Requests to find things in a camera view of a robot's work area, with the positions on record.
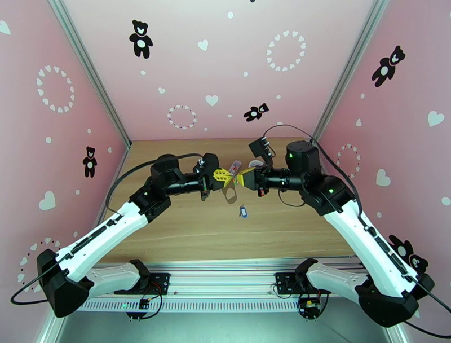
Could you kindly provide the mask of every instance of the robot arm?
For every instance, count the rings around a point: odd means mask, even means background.
[[[429,291],[434,282],[427,274],[418,274],[393,251],[365,213],[359,216],[354,194],[335,176],[321,172],[319,152],[306,141],[288,144],[285,161],[288,169],[272,167],[265,137],[249,147],[266,164],[243,171],[237,180],[264,196],[270,188],[298,191],[304,202],[323,216],[348,242],[369,275],[345,272],[318,263],[304,261],[296,269],[296,280],[305,293],[326,290],[357,304],[375,322],[390,327],[409,319],[426,295],[413,279]]]
[[[92,267],[133,232],[156,219],[170,205],[170,195],[200,191],[204,201],[210,191],[223,188],[216,155],[206,153],[193,173],[182,174],[173,155],[163,155],[151,167],[151,176],[128,202],[106,221],[57,253],[45,250],[37,257],[39,283],[57,317],[74,312],[87,299],[119,290],[139,294],[149,286],[150,273],[139,260],[122,266]]]

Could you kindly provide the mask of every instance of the wire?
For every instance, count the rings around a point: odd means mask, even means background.
[[[51,266],[49,269],[47,269],[41,275],[38,275],[36,278],[31,280],[28,284],[26,284],[25,286],[20,288],[20,290],[18,290],[16,293],[14,293],[14,295],[11,297],[11,299],[10,299],[11,303],[14,305],[34,305],[34,304],[41,304],[43,302],[47,302],[48,301],[47,299],[22,302],[22,301],[15,300],[15,297],[17,297],[20,293],[22,293],[27,287],[30,287],[32,284],[34,284],[37,280],[42,279],[45,275],[47,275],[47,273],[49,273],[53,268],[55,268],[57,265],[59,265],[66,258],[70,258],[70,254],[66,254],[66,256],[64,256],[62,259],[58,260],[53,266]]]
[[[181,160],[181,159],[185,159],[187,157],[202,157],[201,154],[199,153],[187,153],[185,155],[180,155],[180,156],[173,156],[173,157],[163,157],[161,159],[156,159],[156,160],[152,160],[152,161],[148,161],[145,163],[141,163],[140,165],[137,165],[136,167],[133,167],[132,169],[130,169],[129,171],[127,171],[126,173],[124,173],[123,175],[121,175],[116,181],[114,181],[113,185],[110,187],[108,194],[107,194],[107,198],[105,199],[105,206],[107,207],[107,209],[109,209],[111,212],[115,212],[117,214],[119,214],[121,216],[121,214],[118,211],[115,211],[113,209],[111,209],[109,207],[109,202],[111,201],[111,196],[113,195],[114,190],[116,189],[116,187],[130,174],[134,173],[135,171],[150,166],[156,162],[165,162],[165,161],[173,161],[173,160]]]
[[[289,296],[287,296],[287,297],[281,297],[280,295],[278,295],[277,291],[275,290],[277,284],[275,284],[275,285],[272,287],[272,290],[274,291],[274,294],[275,294],[278,298],[281,298],[281,299],[289,299],[289,298],[291,298],[291,296],[293,295],[293,293],[294,293],[294,288],[296,287],[297,284],[298,284],[298,282],[296,281],[296,282],[294,283],[292,289],[291,289],[291,294],[290,294]]]
[[[287,205],[287,206],[291,206],[291,207],[302,207],[302,206],[304,206],[306,203],[305,202],[303,202],[302,204],[300,204],[300,205],[291,205],[291,204],[288,204],[288,203],[286,203],[286,202],[284,202],[283,201],[283,199],[282,199],[282,197],[281,197],[281,195],[280,195],[280,190],[278,190],[278,192],[277,192],[277,194],[278,194],[278,198],[280,199],[280,201],[282,201],[282,203],[283,204],[285,204],[285,205]]]

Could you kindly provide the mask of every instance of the black cable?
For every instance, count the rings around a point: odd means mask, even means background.
[[[152,161],[148,161],[145,163],[141,163],[140,165],[137,165],[136,167],[133,167],[132,169],[130,169],[129,171],[127,171],[126,173],[124,173],[123,175],[121,175],[116,181],[114,181],[113,185],[111,186],[111,188],[108,191],[107,194],[107,198],[105,199],[105,206],[107,207],[107,209],[109,209],[111,212],[115,212],[117,214],[119,214],[121,216],[121,214],[118,211],[115,211],[113,209],[111,209],[109,207],[109,202],[111,201],[111,196],[113,195],[114,190],[116,189],[116,187],[122,182],[122,180],[124,180],[127,176],[129,176],[130,174],[134,173],[135,171],[150,166],[156,162],[164,162],[164,161],[172,161],[172,160],[181,160],[181,159],[185,159],[187,157],[202,157],[201,154],[199,153],[187,153],[185,155],[180,155],[180,156],[174,156],[174,157],[163,157],[161,159],[156,159],[156,160],[152,160]]]
[[[12,304],[14,305],[34,305],[34,304],[41,304],[43,302],[47,302],[47,299],[44,300],[36,300],[36,301],[26,301],[26,302],[22,302],[22,301],[16,301],[14,298],[17,297],[20,293],[22,293],[24,291],[25,288],[30,287],[32,284],[34,284],[37,280],[41,279],[42,277],[44,277],[48,272],[50,272],[53,268],[55,268],[57,265],[59,265],[63,260],[65,260],[66,258],[70,258],[70,254],[66,254],[66,256],[64,256],[62,259],[58,260],[53,266],[51,266],[49,269],[47,269],[45,272],[43,272],[41,275],[38,275],[36,278],[34,278],[33,280],[31,280],[28,284],[26,284],[25,286],[23,286],[22,288],[20,288],[20,290],[18,290],[16,293],[14,293],[14,295],[11,297],[10,301]]]
[[[305,202],[303,202],[302,204],[300,204],[300,205],[291,205],[291,204],[288,204],[288,203],[286,203],[286,202],[284,202],[283,201],[283,199],[282,199],[282,197],[281,197],[281,195],[280,195],[280,190],[278,190],[278,192],[277,192],[277,194],[278,194],[278,198],[280,199],[280,201],[282,201],[282,203],[283,204],[285,204],[285,205],[287,205],[287,206],[291,206],[291,207],[302,207],[302,206],[304,206],[306,203]]]

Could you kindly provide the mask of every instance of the black teddy bear silhouette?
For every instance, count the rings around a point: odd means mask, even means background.
[[[376,80],[374,86],[379,87],[381,84],[385,82],[387,78],[392,79],[393,75],[395,75],[395,65],[400,63],[405,58],[405,54],[401,47],[396,46],[395,50],[392,52],[390,58],[384,57],[380,64],[381,66],[377,68],[374,72],[371,80]]]
[[[97,160],[94,157],[94,152],[95,148],[86,147],[87,157],[83,160],[83,164],[85,165],[85,177],[94,177],[95,166],[97,166]]]
[[[246,118],[246,121],[252,121],[254,119],[260,119],[262,114],[268,111],[268,106],[266,106],[266,103],[263,103],[260,107],[252,106],[250,111],[244,113],[243,117]]]
[[[148,26],[146,23],[137,20],[133,20],[132,23],[135,28],[135,33],[129,39],[130,42],[135,43],[135,55],[139,57],[142,52],[144,58],[149,58],[151,55],[149,46],[153,46],[153,43],[149,36],[146,35]]]
[[[419,273],[424,273],[429,263],[422,257],[413,253],[411,243],[406,240],[404,243],[396,236],[390,235],[388,238],[393,242],[390,246],[403,259],[405,263],[411,266]]]

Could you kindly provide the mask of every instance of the wooden table surface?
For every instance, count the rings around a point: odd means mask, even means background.
[[[122,172],[165,154],[215,153],[222,168],[235,160],[247,168],[255,158],[248,144],[253,139],[201,139],[137,141],[132,144]],[[275,168],[286,167],[286,145],[299,138],[268,139],[276,151]],[[180,160],[182,172],[191,172],[197,159]],[[118,209],[150,175],[143,168],[127,177],[113,194]],[[354,252],[336,230],[308,206],[292,208],[281,203],[277,191],[262,198],[256,191],[235,187],[237,201],[228,204],[222,191],[202,202],[198,192],[171,197],[172,205],[157,219],[130,235],[101,262],[225,260],[242,258],[347,256]],[[287,203],[300,204],[297,192],[282,194]],[[249,216],[239,217],[244,205]]]

